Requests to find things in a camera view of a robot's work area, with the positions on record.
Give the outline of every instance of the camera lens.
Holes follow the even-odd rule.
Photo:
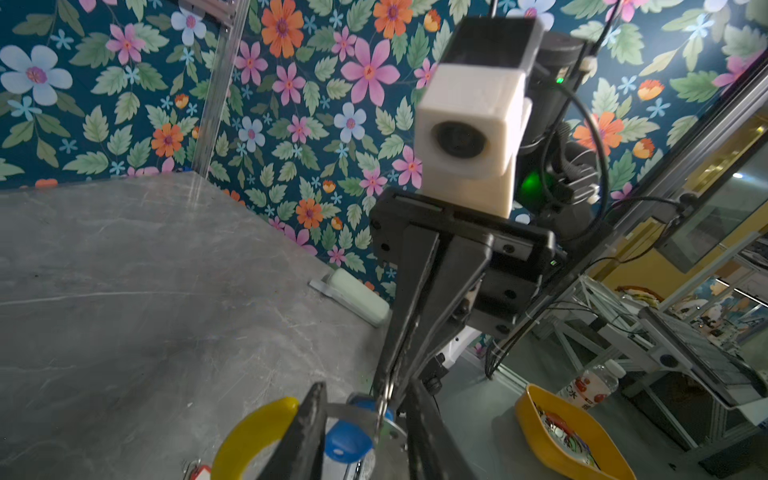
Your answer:
[[[471,125],[446,121],[437,124],[434,132],[440,148],[452,157],[477,157],[485,148],[485,135]]]

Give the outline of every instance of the orange flower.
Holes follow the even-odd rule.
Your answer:
[[[176,108],[185,108],[190,102],[189,95],[178,94],[176,95]]]
[[[265,45],[272,45],[270,53],[276,57],[283,53],[283,57],[293,57],[293,47],[298,48],[304,39],[301,28],[304,26],[304,18],[301,12],[295,12],[296,3],[293,0],[272,0],[272,10],[264,10],[261,23],[264,29],[261,36]]]
[[[323,221],[323,208],[315,204],[315,200],[301,200],[296,207],[296,213],[299,214],[299,223],[303,223],[304,228],[317,228]]]
[[[406,23],[413,20],[410,6],[413,0],[381,0],[373,7],[376,31],[384,31],[384,38],[406,33]]]
[[[235,200],[237,203],[239,203],[240,205],[242,205],[243,207],[245,207],[245,200],[241,200],[241,199],[240,199],[240,194],[239,194],[239,193],[237,193],[235,190],[232,190],[232,192],[230,192],[229,190],[227,190],[227,189],[225,188],[225,189],[224,189],[224,193],[225,193],[225,194],[227,194],[227,195],[229,195],[229,196],[230,196],[230,198],[232,198],[232,200]]]
[[[632,153],[637,158],[650,158],[654,150],[656,150],[654,142],[650,141],[650,138],[643,138],[634,145]]]
[[[440,29],[440,15],[437,10],[430,10],[424,15],[424,28],[426,31],[438,31]]]
[[[35,188],[50,188],[58,185],[58,180],[55,178],[41,178],[35,182]]]
[[[612,114],[610,111],[604,112],[599,120],[597,115],[593,114],[592,116],[598,122],[600,137],[603,139],[603,144],[605,145],[605,154],[610,155],[611,148],[616,148],[619,146],[619,143],[621,143],[621,135],[619,135],[619,133],[624,129],[624,122],[621,120],[614,121],[616,115]],[[592,150],[597,149],[594,140],[592,140],[592,133],[590,132],[589,127],[585,127],[584,125],[576,127],[574,138],[578,140],[578,143],[587,148],[591,148]]]
[[[170,124],[163,125],[154,131],[154,140],[152,148],[155,149],[158,157],[173,157],[176,152],[181,150],[181,142],[184,140],[184,134],[178,125],[171,127]]]
[[[658,80],[646,80],[640,84],[637,89],[637,96],[641,100],[651,100],[659,96],[664,91],[664,86]]]

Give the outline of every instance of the blue object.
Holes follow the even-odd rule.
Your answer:
[[[376,410],[376,402],[370,399],[351,399],[350,405],[361,409]],[[394,420],[392,410],[386,418]],[[373,440],[357,425],[339,420],[326,434],[326,455],[340,463],[356,463],[373,448]]]

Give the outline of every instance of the floral wallpaper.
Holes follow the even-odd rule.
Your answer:
[[[596,40],[617,0],[500,0]],[[251,0],[209,178],[304,250],[390,300],[396,270],[370,250],[384,188],[421,185],[414,106],[456,24],[479,0]],[[627,0],[578,90],[629,194],[768,45],[762,0]],[[573,138],[594,143],[583,119]],[[511,218],[530,221],[524,210]]]
[[[0,2],[0,188],[191,167],[217,27],[161,0]]]

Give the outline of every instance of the yellow curved object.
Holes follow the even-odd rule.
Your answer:
[[[251,460],[286,434],[299,404],[299,400],[286,397],[241,420],[221,444],[210,471],[211,480],[241,480]]]

